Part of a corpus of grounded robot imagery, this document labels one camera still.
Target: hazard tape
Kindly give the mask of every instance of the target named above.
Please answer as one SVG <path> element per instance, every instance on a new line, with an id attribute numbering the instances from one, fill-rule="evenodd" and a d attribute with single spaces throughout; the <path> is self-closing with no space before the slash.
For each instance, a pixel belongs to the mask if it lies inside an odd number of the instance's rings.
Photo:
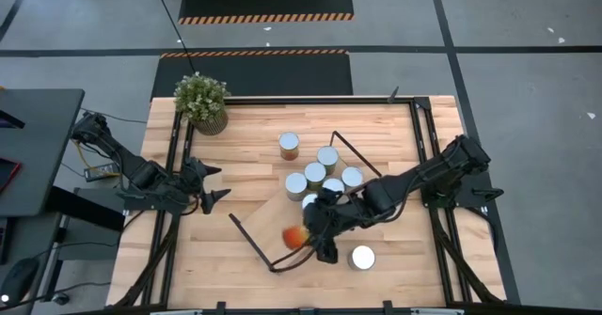
<path id="1" fill-rule="evenodd" d="M 256 56 L 256 55 L 335 55 L 345 54 L 345 50 L 323 49 L 323 50 L 261 50 L 261 51 L 227 51 L 227 52 L 195 52 L 195 53 L 163 53 L 164 57 L 209 57 L 209 56 Z"/>
<path id="2" fill-rule="evenodd" d="M 180 18 L 178 24 L 300 23 L 354 20 L 352 13 L 262 14 Z"/>

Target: wooden tabletop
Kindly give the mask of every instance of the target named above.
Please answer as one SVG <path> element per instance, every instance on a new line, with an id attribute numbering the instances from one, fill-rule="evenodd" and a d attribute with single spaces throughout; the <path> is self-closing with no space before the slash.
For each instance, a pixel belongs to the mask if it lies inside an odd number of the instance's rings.
<path id="1" fill-rule="evenodd" d="M 443 149 L 461 134 L 462 124 L 451 96 L 431 97 L 436 131 Z M 349 140 L 383 174 L 399 174 L 419 163 L 412 121 L 406 105 L 393 104 L 292 104 L 229 106 L 230 123 L 217 136 L 195 132 L 191 156 L 223 169 L 208 177 L 206 189 L 231 188 L 210 215 L 200 211 L 181 223 L 171 308 L 260 307 L 395 307 L 443 306 L 439 270 L 428 212 L 420 194 L 410 195 L 402 217 L 389 224 L 357 229 L 337 237 L 340 260 L 335 265 L 310 260 L 288 273 L 269 273 L 265 265 L 228 218 L 234 213 L 270 260 L 288 253 L 281 231 L 301 224 L 301 207 L 286 198 L 284 179 L 302 172 L 315 161 L 333 131 Z M 164 165 L 174 118 L 172 99 L 154 99 L 142 147 L 142 156 Z M 424 116 L 420 115 L 423 135 Z M 180 130 L 176 170 L 183 149 Z M 279 156 L 277 139 L 283 132 L 299 135 L 300 154 L 294 161 Z M 333 144 L 349 165 L 366 168 L 341 142 Z M 455 212 L 465 258 L 497 297 L 503 287 L 487 224 L 464 210 Z M 147 212 L 121 237 L 113 284 L 107 304 L 114 303 L 134 283 L 149 257 L 155 214 Z M 356 245 L 373 249 L 376 263 L 370 271 L 352 271 L 347 253 Z M 451 281 L 459 297 L 452 260 Z M 155 277 L 157 300 L 160 267 Z"/>

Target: concrete floor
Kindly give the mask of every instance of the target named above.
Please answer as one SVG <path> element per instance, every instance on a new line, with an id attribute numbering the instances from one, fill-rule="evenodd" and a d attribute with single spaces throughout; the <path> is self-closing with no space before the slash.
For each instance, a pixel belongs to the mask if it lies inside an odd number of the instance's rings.
<path id="1" fill-rule="evenodd" d="M 0 22 L 14 1 L 0 0 Z M 180 1 L 166 0 L 173 15 Z M 356 19 L 350 23 L 220 24 L 185 26 L 181 32 L 189 47 L 443 45 L 432 0 L 354 4 Z M 602 44 L 602 0 L 443 0 L 443 5 L 455 46 Z M 263 30 L 266 26 L 272 29 Z M 24 0 L 0 39 L 0 55 L 179 47 L 159 0 Z M 602 308 L 597 238 L 602 188 L 596 179 L 602 165 L 602 55 L 458 57 L 483 146 L 493 158 L 492 181 L 506 191 L 498 205 L 522 303 Z M 399 94 L 456 94 L 444 54 L 357 53 L 350 59 L 356 95 L 389 94 L 396 86 Z M 157 63 L 158 55 L 0 57 L 0 85 L 79 87 L 86 91 L 85 108 L 146 119 Z M 140 150 L 144 125 L 110 124 L 120 142 Z M 94 165 L 105 162 L 87 157 Z M 83 171 L 71 146 L 63 161 Z M 55 184 L 90 186 L 66 168 Z M 108 281 L 112 266 L 70 263 L 59 287 Z M 35 313 L 98 309 L 107 290 L 73 291 L 68 305 L 38 304 Z"/>

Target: can lid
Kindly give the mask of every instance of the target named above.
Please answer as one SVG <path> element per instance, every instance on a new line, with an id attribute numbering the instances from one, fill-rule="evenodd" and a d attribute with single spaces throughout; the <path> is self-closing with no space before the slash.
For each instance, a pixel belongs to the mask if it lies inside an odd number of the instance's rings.
<path id="1" fill-rule="evenodd" d="M 308 207 L 308 205 L 310 203 L 313 203 L 316 200 L 316 197 L 318 197 L 318 195 L 315 193 L 307 194 L 305 197 L 303 197 L 303 202 L 301 202 L 301 207 L 303 207 L 303 209 L 305 209 L 306 207 Z"/>
<path id="2" fill-rule="evenodd" d="M 370 269 L 374 265 L 374 252 L 366 245 L 357 246 L 351 253 L 351 259 L 358 269 Z"/>
<path id="3" fill-rule="evenodd" d="M 320 182 L 326 177 L 326 168 L 320 163 L 311 163 L 305 167 L 305 177 L 312 182 Z"/>
<path id="4" fill-rule="evenodd" d="M 278 143 L 284 150 L 294 150 L 299 146 L 299 137 L 293 132 L 287 132 L 280 135 Z"/>
<path id="5" fill-rule="evenodd" d="M 342 171 L 341 178 L 342 181 L 350 187 L 357 187 L 363 181 L 361 169 L 353 166 L 346 167 Z"/>
<path id="6" fill-rule="evenodd" d="M 308 182 L 301 173 L 289 174 L 289 176 L 286 177 L 285 185 L 286 190 L 293 194 L 303 193 L 303 191 L 308 188 Z"/>
<path id="7" fill-rule="evenodd" d="M 322 188 L 328 188 L 333 192 L 344 192 L 345 186 L 339 179 L 328 179 L 322 184 Z"/>
<path id="8" fill-rule="evenodd" d="M 334 165 L 339 160 L 339 152 L 334 147 L 325 146 L 318 150 L 318 161 L 322 165 Z"/>

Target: black mat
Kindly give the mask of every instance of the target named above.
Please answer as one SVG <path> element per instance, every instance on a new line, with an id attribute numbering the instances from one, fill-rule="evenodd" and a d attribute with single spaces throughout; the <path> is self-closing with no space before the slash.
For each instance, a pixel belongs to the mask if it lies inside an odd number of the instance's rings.
<path id="1" fill-rule="evenodd" d="M 352 0 L 182 0 L 180 24 L 337 21 L 353 13 Z"/>
<path id="2" fill-rule="evenodd" d="M 332 54 L 321 54 L 323 51 Z M 192 60 L 201 74 L 228 83 L 228 90 L 234 96 L 353 95 L 349 55 L 343 50 L 270 51 L 286 55 L 245 52 L 254 55 L 223 56 L 224 52 L 218 52 L 222 55 L 197 56 Z M 176 82 L 192 73 L 183 55 L 167 54 L 159 60 L 153 97 L 173 97 Z"/>

